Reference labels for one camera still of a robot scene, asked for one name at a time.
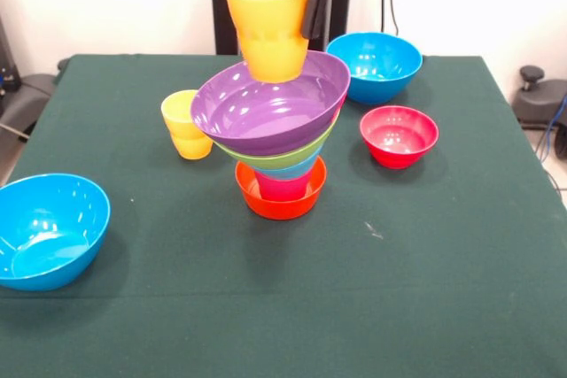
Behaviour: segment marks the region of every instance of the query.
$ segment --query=bowl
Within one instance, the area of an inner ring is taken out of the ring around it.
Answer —
[[[241,62],[205,83],[193,99],[195,125],[235,152],[271,156],[319,137],[346,96],[350,73],[339,58],[309,51],[301,75],[264,83]]]
[[[351,72],[348,97],[361,104],[384,104],[416,76],[423,57],[410,42],[384,33],[341,35],[327,47]]]
[[[288,168],[298,165],[299,163],[305,161],[311,157],[315,152],[322,148],[323,144],[330,135],[330,132],[337,123],[338,116],[330,123],[327,127],[325,133],[320,135],[317,139],[302,146],[298,150],[293,150],[292,152],[287,152],[285,154],[273,155],[268,157],[255,157],[252,155],[244,155],[239,152],[234,152],[228,149],[226,146],[217,143],[217,146],[229,154],[232,158],[237,159],[246,163],[250,167],[261,168],[266,170],[279,170],[282,168]]]
[[[306,194],[300,199],[278,202],[269,201],[260,196],[258,181],[251,167],[238,162],[235,173],[246,204],[256,214],[272,220],[296,219],[311,211],[327,180],[327,167],[322,158],[318,157],[307,184]]]
[[[362,117],[361,134],[378,163],[401,169],[411,166],[433,148],[439,139],[439,128],[423,112],[388,105]]]
[[[0,285],[57,289],[97,255],[111,215],[106,193],[72,174],[42,174],[0,189]]]
[[[260,196],[263,199],[269,201],[293,201],[305,196],[312,172],[313,170],[308,170],[302,176],[286,181],[273,179],[257,171],[254,171],[254,175],[258,181]]]
[[[309,157],[296,164],[295,166],[277,168],[276,170],[269,170],[267,168],[258,167],[253,167],[253,169],[261,174],[264,174],[267,177],[271,177],[272,179],[277,179],[279,181],[297,179],[313,168],[313,165],[315,164],[317,156],[319,155],[321,150],[322,146],[320,146],[313,154],[311,154]]]

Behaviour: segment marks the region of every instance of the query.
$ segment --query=dark green table cover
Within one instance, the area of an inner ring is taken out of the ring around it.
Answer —
[[[481,58],[427,58],[395,99],[441,132],[406,171],[347,102],[289,222],[247,209],[220,150],[179,158],[160,116],[236,60],[73,58],[12,179],[88,176],[113,217],[76,283],[0,290],[3,378],[567,376],[567,215]]]

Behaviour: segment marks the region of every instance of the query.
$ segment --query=purple bowl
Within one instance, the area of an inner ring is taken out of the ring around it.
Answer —
[[[350,82],[345,63],[309,51],[295,80],[262,83],[245,62],[216,74],[191,104],[193,123],[214,141],[241,154],[278,155],[320,136],[341,107]]]

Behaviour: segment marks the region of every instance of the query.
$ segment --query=blue bowl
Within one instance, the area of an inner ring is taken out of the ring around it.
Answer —
[[[25,291],[72,282],[97,255],[111,208],[93,181],[42,174],[0,189],[0,285]]]
[[[368,105],[384,104],[398,95],[423,63],[413,44],[384,33],[341,35],[327,52],[342,59],[351,71],[348,97]]]
[[[272,179],[276,179],[278,181],[289,181],[291,179],[297,179],[313,168],[315,161],[317,160],[317,156],[319,155],[319,152],[321,152],[321,150],[322,146],[320,146],[309,157],[294,166],[278,168],[276,170],[266,170],[265,168],[257,167],[253,167],[253,169],[259,173],[264,174],[267,177],[271,177]]]

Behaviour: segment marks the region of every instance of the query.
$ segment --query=yellow cup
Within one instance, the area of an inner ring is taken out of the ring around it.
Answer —
[[[309,44],[301,35],[307,0],[228,0],[228,3],[252,77],[267,83],[299,77]]]
[[[177,152],[185,159],[202,159],[209,155],[213,141],[193,124],[191,102],[196,90],[172,93],[161,103],[161,115],[166,122]]]

